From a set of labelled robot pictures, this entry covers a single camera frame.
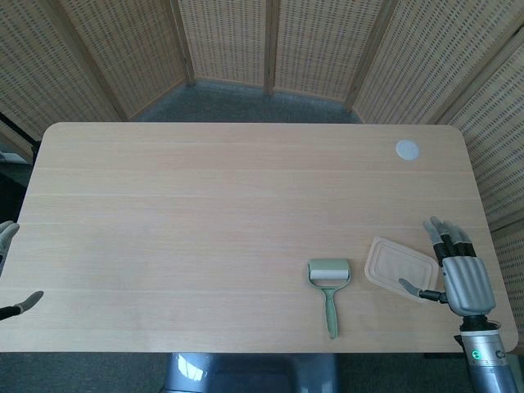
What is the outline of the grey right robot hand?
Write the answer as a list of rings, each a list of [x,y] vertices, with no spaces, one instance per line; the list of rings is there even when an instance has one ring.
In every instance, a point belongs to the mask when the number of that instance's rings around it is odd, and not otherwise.
[[[495,295],[485,262],[477,256],[472,239],[458,225],[436,216],[423,223],[444,281],[443,291],[423,290],[405,278],[399,284],[411,295],[447,304],[458,316],[486,316],[495,308]]]

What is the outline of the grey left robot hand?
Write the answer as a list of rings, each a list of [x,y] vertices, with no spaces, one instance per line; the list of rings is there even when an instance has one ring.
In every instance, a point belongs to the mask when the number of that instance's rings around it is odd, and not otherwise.
[[[5,264],[13,237],[18,233],[20,225],[12,220],[1,223],[1,269]],[[21,303],[1,308],[1,320],[19,316],[35,307],[42,299],[44,291],[36,291]]]

